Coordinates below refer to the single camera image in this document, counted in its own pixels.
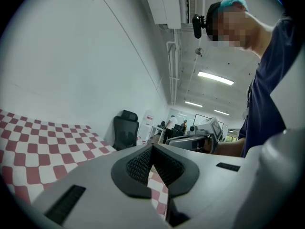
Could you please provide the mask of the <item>white ceiling pipes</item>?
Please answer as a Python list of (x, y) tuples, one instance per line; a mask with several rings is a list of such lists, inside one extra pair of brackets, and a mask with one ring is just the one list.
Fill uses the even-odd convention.
[(179, 64), (181, 55), (181, 30), (173, 29), (173, 41), (166, 42), (169, 64), (171, 105), (176, 105), (179, 76)]

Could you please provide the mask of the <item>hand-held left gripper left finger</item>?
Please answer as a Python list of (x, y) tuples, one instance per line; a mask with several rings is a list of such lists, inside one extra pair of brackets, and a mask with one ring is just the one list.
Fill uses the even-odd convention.
[(85, 191), (63, 221), (64, 229), (172, 229), (157, 213), (150, 198), (131, 198), (122, 193), (111, 177), (112, 166), (144, 145), (91, 159), (42, 192), (33, 202), (41, 214), (47, 212), (73, 185)]

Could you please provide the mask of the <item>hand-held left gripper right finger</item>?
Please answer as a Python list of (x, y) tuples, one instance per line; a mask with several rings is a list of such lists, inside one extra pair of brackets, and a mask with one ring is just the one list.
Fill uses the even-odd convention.
[(173, 170), (168, 186), (168, 221), (153, 229), (256, 229), (259, 227), (255, 180), (259, 148), (245, 158), (202, 154), (154, 145), (154, 160), (166, 158)]

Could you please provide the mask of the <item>white panel with red label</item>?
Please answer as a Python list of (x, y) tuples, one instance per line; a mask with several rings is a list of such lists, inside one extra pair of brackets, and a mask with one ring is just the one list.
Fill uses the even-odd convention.
[(154, 114), (152, 110), (147, 110), (142, 122), (142, 144), (146, 144), (154, 122)]

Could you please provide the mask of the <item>black mesh office chair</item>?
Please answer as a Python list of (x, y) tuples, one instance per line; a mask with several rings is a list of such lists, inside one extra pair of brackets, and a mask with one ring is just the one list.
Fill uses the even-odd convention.
[(121, 116), (114, 117), (114, 144), (117, 151), (136, 146), (139, 128), (136, 113), (123, 110)]

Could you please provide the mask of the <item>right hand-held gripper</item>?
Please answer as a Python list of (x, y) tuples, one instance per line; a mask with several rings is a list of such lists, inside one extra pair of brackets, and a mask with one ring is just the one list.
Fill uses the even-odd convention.
[(218, 142), (223, 138), (223, 131), (216, 117), (211, 117), (198, 125), (190, 126), (187, 135), (170, 138), (166, 144), (185, 150), (201, 150), (204, 147), (205, 139), (209, 137), (213, 139), (214, 152)]

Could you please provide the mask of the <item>white ceiling air conditioner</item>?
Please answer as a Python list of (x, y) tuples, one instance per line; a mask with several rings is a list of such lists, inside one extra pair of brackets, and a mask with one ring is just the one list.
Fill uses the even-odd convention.
[(147, 0), (156, 25), (180, 29), (189, 23), (189, 0)]

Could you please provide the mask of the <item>white desk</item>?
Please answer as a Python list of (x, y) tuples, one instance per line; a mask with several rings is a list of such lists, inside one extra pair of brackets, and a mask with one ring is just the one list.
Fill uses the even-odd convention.
[(163, 126), (152, 126), (151, 131), (149, 133), (149, 139), (153, 138), (156, 135), (156, 131), (160, 132), (160, 136), (158, 139), (158, 143), (161, 142), (161, 139), (165, 133), (165, 128)]

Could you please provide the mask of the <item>whiteboard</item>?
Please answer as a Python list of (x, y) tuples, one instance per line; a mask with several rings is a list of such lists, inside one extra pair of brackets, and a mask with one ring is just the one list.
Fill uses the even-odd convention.
[[(194, 121), (193, 121), (193, 125), (198, 125), (199, 123), (201, 123), (202, 121), (207, 120), (207, 119), (209, 119), (209, 117), (206, 117), (206, 116), (203, 116), (200, 114), (196, 114)], [(218, 123), (219, 123), (220, 127), (223, 129), (224, 123), (220, 122), (220, 121)]]

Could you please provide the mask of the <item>person's navy shirt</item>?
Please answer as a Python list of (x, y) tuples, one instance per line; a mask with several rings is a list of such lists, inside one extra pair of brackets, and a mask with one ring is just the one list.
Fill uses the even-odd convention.
[(239, 132), (239, 138), (245, 139), (241, 157), (245, 157), (251, 147), (260, 146), (285, 130), (284, 121), (270, 94), (291, 68), (301, 44), (292, 18), (282, 17), (273, 29), (271, 42), (248, 91), (248, 115)]

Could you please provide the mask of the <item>teal cap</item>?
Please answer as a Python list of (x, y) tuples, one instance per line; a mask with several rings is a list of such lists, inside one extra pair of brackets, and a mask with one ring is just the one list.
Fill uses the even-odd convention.
[(243, 11), (248, 12), (248, 6), (245, 0), (222, 0), (220, 3), (220, 7), (229, 7), (229, 6), (237, 6), (241, 8)]

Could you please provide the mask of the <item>person's right forearm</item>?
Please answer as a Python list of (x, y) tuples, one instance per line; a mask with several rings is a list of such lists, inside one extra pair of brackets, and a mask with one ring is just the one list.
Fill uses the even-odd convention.
[(245, 143), (245, 138), (235, 142), (219, 142), (213, 152), (214, 155), (240, 157)]

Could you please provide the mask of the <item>person's right hand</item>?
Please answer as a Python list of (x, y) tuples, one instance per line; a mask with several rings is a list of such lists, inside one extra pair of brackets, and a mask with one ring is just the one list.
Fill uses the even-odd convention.
[(204, 146), (203, 146), (203, 152), (210, 154), (213, 152), (213, 147), (214, 147), (214, 140), (212, 138), (205, 138), (204, 140)]

